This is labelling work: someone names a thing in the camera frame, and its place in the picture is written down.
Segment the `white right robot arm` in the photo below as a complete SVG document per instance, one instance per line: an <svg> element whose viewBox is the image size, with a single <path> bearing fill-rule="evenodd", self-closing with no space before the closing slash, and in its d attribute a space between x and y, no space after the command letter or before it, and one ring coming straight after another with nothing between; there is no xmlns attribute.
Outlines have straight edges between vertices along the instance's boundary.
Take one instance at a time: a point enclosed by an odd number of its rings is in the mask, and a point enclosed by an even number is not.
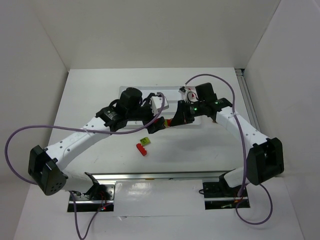
<svg viewBox="0 0 320 240"><path fill-rule="evenodd" d="M191 124L196 117L207 116L241 142L243 166L220 176L222 188L249 183L257 186L284 172L283 144L278 138L269 138L254 128L229 100L217 97L211 83L198 85L195 91L192 93L186 86L179 88L182 99L169 126Z"/></svg>

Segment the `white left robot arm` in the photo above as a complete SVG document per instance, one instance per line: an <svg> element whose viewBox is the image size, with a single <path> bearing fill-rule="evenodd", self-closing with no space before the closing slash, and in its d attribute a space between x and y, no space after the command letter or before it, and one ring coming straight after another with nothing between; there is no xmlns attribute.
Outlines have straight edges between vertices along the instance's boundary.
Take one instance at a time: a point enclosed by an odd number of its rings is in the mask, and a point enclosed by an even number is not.
<svg viewBox="0 0 320 240"><path fill-rule="evenodd" d="M118 99L99 110L80 129L58 143L45 148L39 145L30 150L28 174L46 196L60 191L67 183L64 169L85 150L112 135L124 135L128 122L140 121L140 130L153 134L163 130L164 118L160 116L169 107L161 93L150 93L143 98L142 92L134 87L124 90Z"/></svg>

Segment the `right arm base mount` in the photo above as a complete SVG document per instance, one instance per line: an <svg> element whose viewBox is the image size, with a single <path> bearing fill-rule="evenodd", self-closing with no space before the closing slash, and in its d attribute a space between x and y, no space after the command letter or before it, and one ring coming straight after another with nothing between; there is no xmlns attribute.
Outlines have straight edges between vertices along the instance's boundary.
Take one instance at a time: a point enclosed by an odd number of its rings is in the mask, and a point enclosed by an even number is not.
<svg viewBox="0 0 320 240"><path fill-rule="evenodd" d="M203 182L202 189L198 191L204 197L206 210L226 210L239 208L250 208L248 192L244 190L239 197L240 186L234 188L223 188L219 182Z"/></svg>

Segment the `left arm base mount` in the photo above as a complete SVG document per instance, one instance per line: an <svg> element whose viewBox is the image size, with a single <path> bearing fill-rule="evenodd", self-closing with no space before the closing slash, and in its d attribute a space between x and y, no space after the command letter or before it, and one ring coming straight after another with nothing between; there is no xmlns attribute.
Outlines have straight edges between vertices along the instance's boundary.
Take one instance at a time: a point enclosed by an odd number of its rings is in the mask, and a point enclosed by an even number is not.
<svg viewBox="0 0 320 240"><path fill-rule="evenodd" d="M78 213L113 212L116 182L107 180L99 182L91 173L85 173L91 180L90 188L86 192L72 191L75 197L76 211Z"/></svg>

